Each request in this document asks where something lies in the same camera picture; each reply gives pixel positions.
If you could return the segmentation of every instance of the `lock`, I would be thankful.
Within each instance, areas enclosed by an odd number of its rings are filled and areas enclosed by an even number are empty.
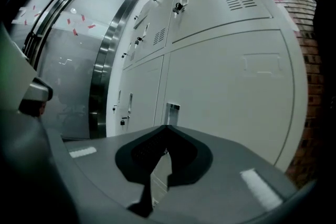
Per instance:
[[[183,5],[179,2],[176,3],[175,7],[173,8],[173,12],[179,14],[180,11],[183,11]]]

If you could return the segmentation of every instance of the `vent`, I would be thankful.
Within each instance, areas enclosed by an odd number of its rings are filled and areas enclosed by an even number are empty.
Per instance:
[[[132,53],[132,56],[131,56],[131,61],[133,61],[133,59],[134,59],[134,56],[135,56],[135,51]]]
[[[160,32],[157,32],[155,34],[153,46],[156,45],[157,43],[163,41],[165,31],[166,31],[166,28],[163,28]]]
[[[225,0],[225,1],[230,10],[257,6],[254,0]]]

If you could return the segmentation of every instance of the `brick wall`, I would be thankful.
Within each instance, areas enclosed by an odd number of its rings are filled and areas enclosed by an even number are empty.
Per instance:
[[[308,79],[308,111],[301,142],[286,172],[289,178],[301,187],[317,176],[317,157],[320,154],[322,135],[320,122],[322,116],[322,95],[324,80],[321,70],[319,46],[315,40],[313,16],[314,0],[287,0],[285,6],[300,29],[296,32],[306,63]]]

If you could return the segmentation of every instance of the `white tape strip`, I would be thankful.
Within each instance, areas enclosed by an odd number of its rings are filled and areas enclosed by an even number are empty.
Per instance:
[[[283,200],[267,185],[254,169],[240,172],[247,187],[266,211],[271,211],[283,203]]]
[[[91,146],[88,148],[84,148],[83,150],[71,151],[69,153],[72,158],[78,158],[78,157],[86,156],[86,155],[89,155],[95,152],[97,152],[97,150],[93,146]]]

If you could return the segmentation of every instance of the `white wall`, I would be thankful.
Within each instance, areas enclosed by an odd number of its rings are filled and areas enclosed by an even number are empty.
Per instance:
[[[112,73],[109,84],[109,92],[107,98],[107,111],[106,111],[106,132],[107,137],[116,135],[116,124],[120,124],[120,119],[116,119],[116,113],[113,113],[113,106],[118,103],[118,93],[119,93],[119,84],[122,74],[123,61],[125,58],[121,58],[124,52],[127,52],[128,46],[131,42],[133,26],[134,26],[134,17],[138,15],[143,7],[143,5],[148,0],[139,0],[136,4],[133,12],[131,13],[129,20],[125,26],[124,32],[121,36],[119,42],[118,50],[114,63],[112,66]]]

